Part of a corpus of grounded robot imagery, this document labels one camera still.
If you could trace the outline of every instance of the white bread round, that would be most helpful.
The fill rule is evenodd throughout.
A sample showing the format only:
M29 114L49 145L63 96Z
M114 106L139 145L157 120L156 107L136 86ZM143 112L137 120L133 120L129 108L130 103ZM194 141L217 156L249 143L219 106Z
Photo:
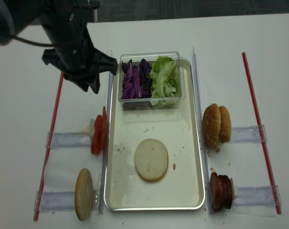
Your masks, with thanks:
M91 173L83 168L77 177L75 185L75 212L80 221L84 221L90 216L93 202L93 184Z
M161 141L148 138L138 145L135 166L142 179L148 182L160 180L166 174L168 164L168 151Z

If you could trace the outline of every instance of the bun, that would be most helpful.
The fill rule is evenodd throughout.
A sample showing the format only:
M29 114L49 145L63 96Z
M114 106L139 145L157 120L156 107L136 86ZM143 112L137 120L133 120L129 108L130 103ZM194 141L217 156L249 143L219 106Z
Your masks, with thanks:
M135 166L142 179L148 182L160 180L166 174L168 164L168 151L161 141L149 138L138 145Z
M220 142L229 142L231 137L231 120L230 114L226 107L220 106L221 113L221 130L219 135Z
M75 212L80 221L90 216L93 202L93 185L91 174L88 169L83 168L77 177L75 185Z
M203 133L206 146L214 147L219 140L221 114L217 104L211 104L203 114Z

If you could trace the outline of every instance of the top bun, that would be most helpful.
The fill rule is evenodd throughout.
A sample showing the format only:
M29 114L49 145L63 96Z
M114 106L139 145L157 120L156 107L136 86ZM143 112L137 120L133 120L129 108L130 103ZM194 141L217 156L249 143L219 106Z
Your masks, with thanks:
M221 114L217 104L211 104L203 114L203 133L207 147L214 147L219 140Z
M231 120L230 114L226 107L220 106L221 113L221 130L219 135L220 142L229 142L231 137Z

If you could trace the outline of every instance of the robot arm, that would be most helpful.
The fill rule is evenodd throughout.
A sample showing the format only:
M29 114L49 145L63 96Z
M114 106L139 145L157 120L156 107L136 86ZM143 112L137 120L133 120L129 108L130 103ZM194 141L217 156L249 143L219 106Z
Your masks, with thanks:
M0 45L10 39L1 34L18 34L38 18L54 49L45 50L43 61L64 72L66 80L84 91L98 93L99 73L116 74L117 60L93 46L86 14L99 7L91 0L0 0Z

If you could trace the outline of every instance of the white table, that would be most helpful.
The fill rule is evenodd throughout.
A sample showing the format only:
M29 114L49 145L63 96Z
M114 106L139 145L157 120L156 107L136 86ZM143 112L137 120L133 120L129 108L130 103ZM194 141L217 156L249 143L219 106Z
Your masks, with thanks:
M204 204L200 210L180 212L105 208L102 216L84 223L73 212L45 213L33 222L60 73L44 65L42 48L12 42L0 47L0 228L289 228L289 14L97 23L88 29L94 45L108 54L112 50L117 60L126 53L164 51L179 51L191 60L194 46L199 74L225 73L223 66L241 64L241 52L246 52L282 215L209 216ZM29 27L21 36L48 42L41 27ZM101 93L89 92L99 108L107 86L107 74L102 76ZM88 97L70 82L63 87L71 88L76 99Z

